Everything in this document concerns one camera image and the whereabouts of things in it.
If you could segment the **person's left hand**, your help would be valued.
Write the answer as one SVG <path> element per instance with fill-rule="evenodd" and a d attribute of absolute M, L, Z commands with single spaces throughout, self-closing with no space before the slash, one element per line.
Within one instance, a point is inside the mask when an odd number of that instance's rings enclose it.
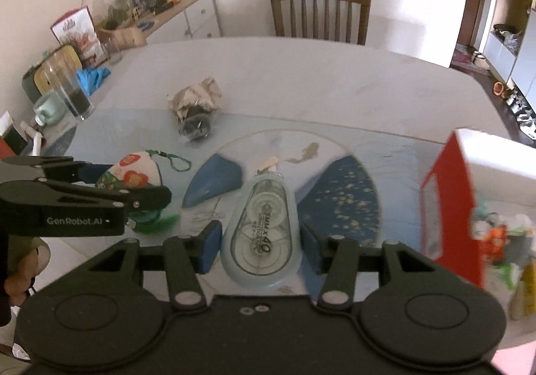
<path fill-rule="evenodd" d="M 10 306 L 21 306 L 28 298 L 28 291 L 35 278 L 49 265 L 50 248 L 40 238 L 33 238 L 23 254 L 15 257 L 13 271 L 8 271 L 4 290 Z"/>

